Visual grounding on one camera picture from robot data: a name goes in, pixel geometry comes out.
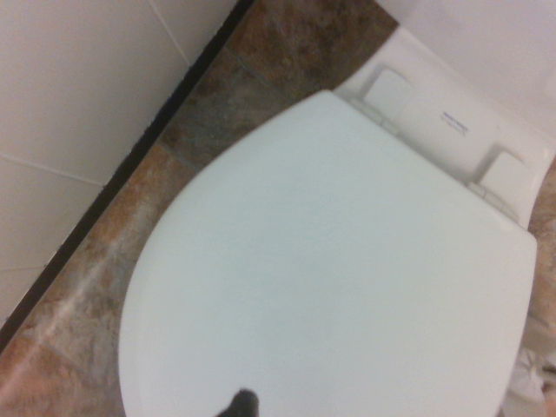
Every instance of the tiled floor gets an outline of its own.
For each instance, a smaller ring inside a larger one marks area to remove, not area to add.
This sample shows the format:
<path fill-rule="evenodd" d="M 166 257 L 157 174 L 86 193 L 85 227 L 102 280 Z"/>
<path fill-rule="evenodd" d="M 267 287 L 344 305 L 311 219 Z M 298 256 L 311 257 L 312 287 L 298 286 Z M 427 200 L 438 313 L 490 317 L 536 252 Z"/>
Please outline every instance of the tiled floor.
<path fill-rule="evenodd" d="M 225 148 L 349 76 L 394 21 L 370 0 L 259 0 L 0 356 L 2 416 L 124 416 L 117 338 L 129 278 L 164 209 Z M 535 207 L 531 313 L 556 330 L 556 167 Z"/>

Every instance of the white toilet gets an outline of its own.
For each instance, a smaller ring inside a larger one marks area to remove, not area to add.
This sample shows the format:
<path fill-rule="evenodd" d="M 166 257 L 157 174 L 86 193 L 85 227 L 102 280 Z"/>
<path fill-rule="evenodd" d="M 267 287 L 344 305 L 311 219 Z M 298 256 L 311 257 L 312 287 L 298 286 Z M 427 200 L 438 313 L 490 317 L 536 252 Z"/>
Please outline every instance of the white toilet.
<path fill-rule="evenodd" d="M 128 417 L 216 416 L 241 388 L 261 417 L 498 413 L 556 153 L 556 5 L 380 3 L 401 27 L 361 69 L 156 226 L 123 310 Z"/>

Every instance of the dark baseboard trim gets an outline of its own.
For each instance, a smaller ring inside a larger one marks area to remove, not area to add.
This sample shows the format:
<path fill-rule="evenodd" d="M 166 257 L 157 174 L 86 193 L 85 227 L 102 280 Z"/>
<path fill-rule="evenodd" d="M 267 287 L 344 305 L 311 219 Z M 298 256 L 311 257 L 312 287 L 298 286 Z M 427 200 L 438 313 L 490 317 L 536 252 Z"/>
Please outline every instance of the dark baseboard trim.
<path fill-rule="evenodd" d="M 62 268 L 76 251 L 77 247 L 90 232 L 103 211 L 109 206 L 110 202 L 116 197 L 118 191 L 131 177 L 142 159 L 147 155 L 147 152 L 149 152 L 149 149 L 153 146 L 172 116 L 180 108 L 188 94 L 201 79 L 216 55 L 218 55 L 218 52 L 220 52 L 226 41 L 228 41 L 235 27 L 242 20 L 253 1 L 254 0 L 239 0 L 237 2 L 215 37 L 208 43 L 205 50 L 191 68 L 189 68 L 186 76 L 174 90 L 172 96 L 170 96 L 168 101 L 162 106 L 155 120 L 145 130 L 141 139 L 139 139 L 131 152 L 129 152 L 129 155 L 120 164 L 106 187 L 104 187 L 91 204 L 85 215 L 52 257 L 44 271 L 39 275 L 10 317 L 8 317 L 2 328 L 0 328 L 0 354 L 6 346 L 8 346 L 8 343 L 10 343 L 10 340 L 16 334 L 17 330 L 43 297 L 50 284 L 56 279 Z"/>

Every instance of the white toilet lid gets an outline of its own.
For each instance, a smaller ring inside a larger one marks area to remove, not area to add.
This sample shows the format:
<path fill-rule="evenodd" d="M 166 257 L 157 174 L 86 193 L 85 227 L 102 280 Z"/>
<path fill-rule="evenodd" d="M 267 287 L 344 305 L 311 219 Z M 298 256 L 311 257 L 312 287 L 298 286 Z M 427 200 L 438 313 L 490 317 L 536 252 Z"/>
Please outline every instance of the white toilet lid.
<path fill-rule="evenodd" d="M 128 417 L 494 416 L 536 242 L 330 92 L 203 170 L 137 263 Z"/>

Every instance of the white wall tile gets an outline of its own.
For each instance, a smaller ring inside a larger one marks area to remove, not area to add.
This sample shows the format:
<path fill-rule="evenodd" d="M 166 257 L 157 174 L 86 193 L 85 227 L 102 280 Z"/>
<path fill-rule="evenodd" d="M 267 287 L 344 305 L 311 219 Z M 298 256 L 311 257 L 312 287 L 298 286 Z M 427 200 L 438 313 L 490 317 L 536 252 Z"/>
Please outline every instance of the white wall tile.
<path fill-rule="evenodd" d="M 0 2 L 0 152 L 105 183 L 187 64 L 147 0 Z"/>
<path fill-rule="evenodd" d="M 0 158 L 0 270 L 48 262 L 101 189 Z"/>
<path fill-rule="evenodd" d="M 236 0 L 150 0 L 190 63 L 220 29 Z"/>
<path fill-rule="evenodd" d="M 0 327 L 41 272 L 40 268 L 0 271 Z"/>

